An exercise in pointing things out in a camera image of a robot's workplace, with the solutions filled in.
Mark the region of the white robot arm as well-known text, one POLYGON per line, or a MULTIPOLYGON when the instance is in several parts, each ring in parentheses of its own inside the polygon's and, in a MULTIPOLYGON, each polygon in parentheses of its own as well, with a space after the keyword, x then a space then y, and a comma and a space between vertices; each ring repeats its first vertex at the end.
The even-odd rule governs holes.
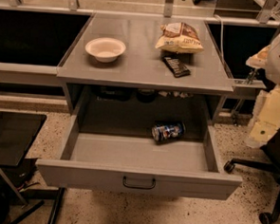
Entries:
POLYGON ((274 89, 257 95, 249 122, 246 143, 251 148, 260 148, 280 129, 280 34, 251 56, 246 65, 264 69, 266 78, 275 84, 274 89))

